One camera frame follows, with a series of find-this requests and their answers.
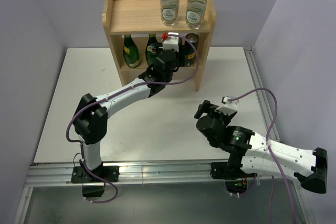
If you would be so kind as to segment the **green glass bottle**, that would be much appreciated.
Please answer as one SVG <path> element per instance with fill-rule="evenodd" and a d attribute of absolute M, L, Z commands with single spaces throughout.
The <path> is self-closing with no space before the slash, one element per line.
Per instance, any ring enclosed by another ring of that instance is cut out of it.
<path fill-rule="evenodd" d="M 123 57 L 130 68 L 136 68 L 140 64 L 139 50 L 131 35 L 124 35 Z"/>
<path fill-rule="evenodd" d="M 145 57 L 146 57 L 148 66 L 154 64 L 154 61 L 157 57 L 157 54 L 156 54 L 157 43 L 158 41 L 156 38 L 156 34 L 149 34 L 149 39 L 148 39 L 148 43 L 146 45 L 146 50 L 145 50 Z"/>

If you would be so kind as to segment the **black beverage can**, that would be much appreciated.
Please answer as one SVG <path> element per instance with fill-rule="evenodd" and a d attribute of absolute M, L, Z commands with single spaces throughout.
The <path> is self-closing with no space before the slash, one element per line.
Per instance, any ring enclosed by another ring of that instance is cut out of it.
<path fill-rule="evenodd" d="M 188 45 L 182 41 L 179 44 L 179 58 L 180 58 L 180 67 L 185 67 L 187 65 L 187 54 L 188 54 Z"/>
<path fill-rule="evenodd" d="M 193 45 L 191 46 L 191 44 L 189 44 L 188 42 L 185 42 L 185 44 L 188 45 L 187 65 L 186 65 L 186 67 L 188 67 L 188 66 L 193 65 L 195 62 L 196 53 L 194 49 L 197 49 L 199 37 L 195 33 L 189 33 L 186 35 L 185 38 Z"/>

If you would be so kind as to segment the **green glass bottle front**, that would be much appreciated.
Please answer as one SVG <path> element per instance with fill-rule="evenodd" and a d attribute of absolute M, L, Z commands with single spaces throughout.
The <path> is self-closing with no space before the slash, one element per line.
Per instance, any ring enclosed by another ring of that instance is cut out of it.
<path fill-rule="evenodd" d="M 139 50 L 131 35 L 124 35 L 123 57 L 130 68 L 136 68 L 140 64 Z"/>

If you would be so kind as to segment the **clear water bottle front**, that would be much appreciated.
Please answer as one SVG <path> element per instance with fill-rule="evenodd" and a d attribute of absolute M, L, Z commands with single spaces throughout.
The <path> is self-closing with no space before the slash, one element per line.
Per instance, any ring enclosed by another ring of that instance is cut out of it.
<path fill-rule="evenodd" d="M 160 0 L 160 13 L 162 23 L 174 25 L 179 11 L 180 0 Z"/>

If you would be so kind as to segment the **clear water bottle shelf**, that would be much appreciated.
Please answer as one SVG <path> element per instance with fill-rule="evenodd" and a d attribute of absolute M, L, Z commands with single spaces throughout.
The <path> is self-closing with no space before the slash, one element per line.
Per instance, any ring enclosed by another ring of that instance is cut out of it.
<path fill-rule="evenodd" d="M 207 0 L 187 0 L 185 21 L 188 27 L 199 29 L 203 23 Z"/>

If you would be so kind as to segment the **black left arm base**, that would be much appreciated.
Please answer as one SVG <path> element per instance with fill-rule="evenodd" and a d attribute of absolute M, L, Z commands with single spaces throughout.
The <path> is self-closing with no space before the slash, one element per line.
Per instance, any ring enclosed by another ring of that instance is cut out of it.
<path fill-rule="evenodd" d="M 114 200 L 118 195 L 118 188 L 114 184 L 119 178 L 119 166 L 100 165 L 93 171 L 88 171 L 83 165 L 75 166 L 72 171 L 72 184 L 82 184 L 82 195 L 87 201 L 102 204 Z M 115 189 L 115 194 L 108 200 L 97 200 L 109 185 Z"/>

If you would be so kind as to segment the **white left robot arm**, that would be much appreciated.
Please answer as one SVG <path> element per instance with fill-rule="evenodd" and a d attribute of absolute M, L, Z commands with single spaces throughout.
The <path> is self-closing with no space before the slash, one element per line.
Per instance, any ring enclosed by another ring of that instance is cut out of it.
<path fill-rule="evenodd" d="M 162 50 L 154 64 L 128 85 L 97 97 L 84 95 L 75 111 L 75 132 L 82 143 L 86 167 L 83 175 L 91 182 L 102 176 L 100 141 L 107 133 L 108 119 L 121 109 L 137 101 L 150 98 L 163 90 L 179 67 L 177 52 Z"/>

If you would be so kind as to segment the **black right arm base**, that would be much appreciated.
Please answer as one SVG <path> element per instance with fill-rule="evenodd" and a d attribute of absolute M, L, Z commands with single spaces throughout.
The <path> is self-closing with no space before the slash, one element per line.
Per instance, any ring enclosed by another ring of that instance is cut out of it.
<path fill-rule="evenodd" d="M 212 162 L 210 176 L 212 179 L 223 180 L 226 194 L 240 198 L 253 187 L 257 178 L 256 173 L 245 173 L 240 168 L 228 166 L 228 162 Z"/>

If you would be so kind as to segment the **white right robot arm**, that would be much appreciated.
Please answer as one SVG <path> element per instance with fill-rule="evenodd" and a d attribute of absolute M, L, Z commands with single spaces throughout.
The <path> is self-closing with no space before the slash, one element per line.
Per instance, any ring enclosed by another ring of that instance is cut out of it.
<path fill-rule="evenodd" d="M 229 154 L 225 162 L 211 163 L 213 179 L 237 180 L 254 175 L 282 176 L 298 181 L 304 189 L 327 192 L 328 155 L 323 148 L 305 150 L 264 136 L 230 122 L 237 105 L 217 106 L 205 100 L 194 115 L 196 128 L 211 147 Z"/>

